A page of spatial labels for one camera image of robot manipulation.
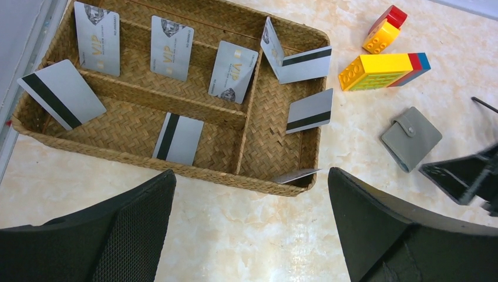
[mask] black plastic part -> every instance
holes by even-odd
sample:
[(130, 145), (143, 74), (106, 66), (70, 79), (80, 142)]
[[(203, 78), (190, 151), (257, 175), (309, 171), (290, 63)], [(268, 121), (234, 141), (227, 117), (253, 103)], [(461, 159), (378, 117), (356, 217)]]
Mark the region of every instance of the black plastic part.
[(328, 186), (352, 282), (497, 280), (498, 229), (422, 209), (339, 168)]
[(457, 204), (475, 196), (487, 201), (490, 215), (498, 212), (498, 143), (475, 155), (423, 164), (420, 172)]
[(175, 186), (168, 170), (42, 226), (0, 230), (0, 281), (154, 281)]

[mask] wicker basket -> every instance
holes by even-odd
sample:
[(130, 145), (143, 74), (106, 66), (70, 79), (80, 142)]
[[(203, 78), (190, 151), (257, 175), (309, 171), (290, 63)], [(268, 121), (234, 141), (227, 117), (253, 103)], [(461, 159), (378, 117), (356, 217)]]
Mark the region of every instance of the wicker basket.
[[(66, 131), (27, 93), (14, 128), (43, 144), (107, 160), (173, 169), (187, 177), (283, 196), (312, 187), (316, 176), (276, 184), (273, 177), (316, 168), (320, 129), (285, 134), (289, 105), (325, 90), (325, 78), (279, 85), (259, 46), (267, 14), (221, 0), (83, 1), (119, 13), (121, 75), (80, 67), (73, 3), (40, 68), (70, 59), (107, 112)], [(157, 15), (195, 29), (186, 82), (150, 71), (150, 21)], [(321, 31), (272, 16), (286, 55), (329, 45)], [(221, 40), (259, 51), (254, 77), (239, 105), (207, 93)], [(193, 166), (152, 158), (166, 112), (205, 122)]]

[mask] basket compartment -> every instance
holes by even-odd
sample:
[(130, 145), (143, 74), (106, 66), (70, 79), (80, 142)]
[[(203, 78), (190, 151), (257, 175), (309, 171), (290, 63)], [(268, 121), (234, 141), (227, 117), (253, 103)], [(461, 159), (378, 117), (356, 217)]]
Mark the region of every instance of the basket compartment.
[(241, 175), (270, 180), (294, 170), (315, 167), (318, 142), (309, 136), (316, 138), (318, 129), (289, 135), (285, 130), (290, 104), (315, 94), (313, 89), (319, 86), (320, 80), (279, 85), (270, 64), (263, 60), (245, 128)]
[[(73, 130), (44, 115), (44, 134), (98, 149), (152, 157), (166, 112), (98, 95), (107, 112)], [(232, 173), (240, 131), (204, 123), (193, 166)]]

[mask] card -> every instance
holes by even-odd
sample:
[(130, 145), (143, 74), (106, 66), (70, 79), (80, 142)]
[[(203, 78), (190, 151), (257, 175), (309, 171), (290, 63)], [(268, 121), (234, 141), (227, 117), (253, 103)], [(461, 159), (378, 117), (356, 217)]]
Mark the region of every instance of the card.
[(187, 80), (194, 29), (152, 16), (150, 70), (169, 78)]
[(308, 52), (287, 56), (280, 69), (280, 84), (328, 76), (332, 47), (327, 46)]
[(291, 104), (286, 134), (326, 125), (332, 113), (332, 88)]
[(280, 45), (277, 33), (275, 28), (273, 28), (273, 24), (271, 23), (269, 16), (266, 18), (260, 45), (261, 49), (263, 49), (263, 53), (270, 63), (271, 69), (275, 73), (275, 76), (279, 78), (279, 71), (284, 60), (284, 50)]
[(286, 84), (328, 76), (332, 47), (326, 46), (284, 57), (277, 33), (267, 17), (261, 38), (261, 49), (270, 63), (278, 83)]
[(66, 130), (106, 112), (99, 98), (69, 60), (19, 78), (24, 88)]
[(257, 60), (258, 52), (221, 41), (209, 95), (242, 104)]
[(273, 178), (271, 181), (279, 183), (279, 184), (284, 184), (287, 182), (291, 182), (293, 180), (308, 176), (313, 173), (317, 173), (322, 169), (300, 169), (296, 170), (295, 172), (287, 173), (282, 176), (278, 176)]
[(167, 113), (152, 157), (191, 166), (204, 122)]
[(75, 18), (80, 65), (119, 76), (119, 15), (75, 2)]

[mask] marble floor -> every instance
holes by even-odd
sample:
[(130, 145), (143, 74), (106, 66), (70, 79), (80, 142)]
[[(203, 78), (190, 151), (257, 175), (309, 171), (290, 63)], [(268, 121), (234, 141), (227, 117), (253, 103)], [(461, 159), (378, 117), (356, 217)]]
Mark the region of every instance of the marble floor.
[[(157, 281), (349, 281), (327, 189), (338, 166), (396, 197), (445, 216), (498, 227), (458, 206), (414, 170), (402, 172), (379, 141), (390, 119), (416, 106), (443, 135), (422, 161), (474, 153), (498, 140), (498, 22), (427, 0), (235, 0), (325, 31), (333, 48), (332, 122), (322, 127), (316, 185), (278, 197), (178, 176)], [(391, 4), (409, 14), (386, 53), (426, 52), (432, 70), (402, 88), (342, 92), (337, 74), (359, 54)], [(0, 228), (43, 224), (127, 191), (157, 171), (52, 149), (20, 136), (0, 184)]]

